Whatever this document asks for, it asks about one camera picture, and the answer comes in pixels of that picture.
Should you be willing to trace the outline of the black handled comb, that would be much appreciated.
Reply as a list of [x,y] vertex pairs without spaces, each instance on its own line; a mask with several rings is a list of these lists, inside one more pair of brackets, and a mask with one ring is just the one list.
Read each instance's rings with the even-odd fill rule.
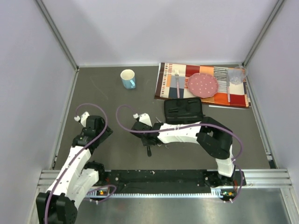
[[151,152],[150,146],[147,146],[146,148],[147,148],[147,156],[151,157],[152,156],[152,152]]

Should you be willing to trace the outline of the black zip tool case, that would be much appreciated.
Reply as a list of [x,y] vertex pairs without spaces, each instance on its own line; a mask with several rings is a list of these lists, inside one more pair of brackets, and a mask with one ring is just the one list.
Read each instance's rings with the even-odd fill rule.
[[164,101],[164,116],[167,124],[193,124],[204,118],[200,98],[168,99]]

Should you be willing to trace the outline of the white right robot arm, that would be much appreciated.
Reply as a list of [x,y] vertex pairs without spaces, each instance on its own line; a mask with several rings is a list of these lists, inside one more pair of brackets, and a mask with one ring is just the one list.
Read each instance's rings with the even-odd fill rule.
[[150,146],[166,145],[173,142],[193,143],[200,145],[211,157],[215,158],[218,179],[228,185],[235,179],[233,164],[231,130],[211,117],[193,124],[151,123],[148,114],[134,114],[136,122],[131,133],[140,138],[151,156]]

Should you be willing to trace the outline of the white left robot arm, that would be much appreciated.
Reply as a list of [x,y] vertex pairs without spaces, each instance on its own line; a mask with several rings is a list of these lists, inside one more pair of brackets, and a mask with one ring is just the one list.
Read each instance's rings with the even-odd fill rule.
[[111,134],[107,117],[90,115],[76,116],[83,129],[70,148],[61,171],[46,192],[36,198],[38,221],[41,224],[73,224],[78,209],[94,185],[107,181],[104,165],[90,161],[94,150]]

